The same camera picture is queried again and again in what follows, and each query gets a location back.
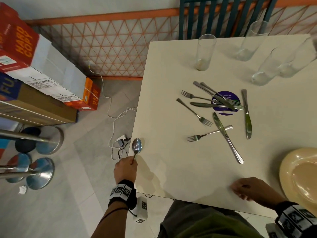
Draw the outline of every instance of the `table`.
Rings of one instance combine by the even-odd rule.
[[[204,72],[194,68],[197,40],[151,42],[132,134],[132,140],[138,137],[143,144],[136,156],[137,191],[276,217],[274,211],[238,198],[229,185],[238,178],[256,176],[282,194],[278,170],[283,157],[296,148],[317,147],[316,61],[289,79],[275,77],[262,87],[250,82],[274,47],[284,44],[285,52],[291,52],[307,37],[268,36],[248,62],[232,58],[242,37],[217,39],[210,67]],[[204,127],[176,101],[204,102],[187,99],[181,90],[211,98],[193,81],[203,81],[218,92],[233,92],[241,101],[241,89],[248,90],[250,140],[245,135],[243,111],[218,115],[224,126],[233,125],[228,135],[244,164],[236,162],[220,133],[186,142],[188,136],[217,130],[216,125]],[[192,109],[213,122],[212,108]]]

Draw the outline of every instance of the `spoon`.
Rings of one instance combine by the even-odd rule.
[[[133,142],[132,142],[132,151],[134,152],[132,164],[133,164],[133,161],[135,159],[135,155],[140,153],[141,150],[142,150],[141,140],[139,138],[134,139]]]

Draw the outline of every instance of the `orange frame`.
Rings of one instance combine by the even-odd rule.
[[[266,0],[262,6],[263,9],[267,8],[269,0]],[[296,6],[310,6],[317,5],[317,0],[277,0],[276,8],[283,7],[296,7]],[[229,4],[227,11],[231,10],[232,4]],[[244,2],[239,4],[238,10],[242,10]],[[252,3],[250,10],[255,7],[255,3]],[[198,13],[199,7],[195,7],[194,13]],[[220,4],[216,7],[216,12],[220,10]],[[209,6],[206,6],[205,13],[209,12]],[[98,21],[111,21],[111,20],[128,20],[128,19],[142,19],[142,18],[155,18],[155,17],[167,17],[167,16],[179,16],[179,8],[168,8],[149,11],[135,11],[135,12],[123,12],[123,13],[108,13],[97,15],[85,15],[74,17],[58,17],[58,18],[45,18],[37,20],[26,20],[25,22],[30,26],[46,26],[46,25],[58,25],[58,24],[70,24],[70,23],[82,23],[82,22],[98,22]],[[107,80],[142,80],[142,77],[116,77],[116,76],[103,76],[103,79]]]

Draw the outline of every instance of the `white cord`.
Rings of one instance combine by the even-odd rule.
[[[105,98],[110,98],[110,97],[106,97],[105,94],[103,93],[103,79],[102,79],[102,75],[101,75],[100,73],[95,73],[95,72],[93,72],[93,71],[91,71],[91,72],[94,73],[94,74],[99,74],[99,75],[100,75],[101,81],[102,81],[102,87],[101,87],[102,95],[103,95]],[[109,105],[109,108],[108,108],[107,116],[108,116],[109,118],[114,119],[114,121],[113,121],[113,124],[112,124],[113,132],[112,132],[112,136],[111,136],[111,138],[110,138],[110,140],[109,140],[109,142],[108,142],[108,146],[111,148],[111,159],[112,159],[112,160],[117,160],[117,159],[119,159],[119,158],[113,159],[113,157],[112,157],[113,149],[114,149],[114,148],[116,148],[116,149],[121,149],[121,148],[113,147],[113,145],[114,145],[114,143],[116,143],[116,141],[113,142],[112,145],[110,146],[110,142],[111,142],[111,140],[112,140],[112,138],[113,138],[113,136],[114,136],[114,122],[115,122],[117,119],[122,118],[123,116],[125,116],[126,113],[127,113],[129,110],[137,111],[137,108],[126,108],[126,110],[121,113],[121,114],[125,113],[124,115],[121,116],[121,114],[119,114],[117,117],[111,117],[111,116],[109,116],[109,110],[110,110],[110,107],[111,107],[111,102],[112,102],[112,98],[110,98],[110,105]]]

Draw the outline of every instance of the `tiled floor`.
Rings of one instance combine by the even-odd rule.
[[[105,95],[113,98],[109,115],[116,117],[127,107],[137,107],[140,89],[140,81],[105,81]],[[29,189],[25,195],[18,195],[18,187],[24,180],[18,184],[0,180],[0,238],[88,238],[92,235],[107,209],[109,192],[115,184],[116,161],[111,159],[108,147],[113,132],[113,119],[107,116],[109,103],[109,99],[101,97],[97,111],[81,113],[77,124],[60,126],[65,141],[62,148],[50,156],[55,162],[55,175],[47,187],[38,191]],[[131,137],[135,113],[128,111],[115,122],[113,140],[123,134]],[[13,147],[6,151],[7,159],[13,156],[12,150]],[[33,160],[41,157],[35,151],[31,156]],[[6,163],[6,158],[2,158],[0,164]],[[128,214],[126,238],[158,235],[159,224],[173,200],[157,196],[147,200],[148,220],[136,224]],[[273,222],[272,218],[242,215],[261,235],[268,237],[265,224]]]

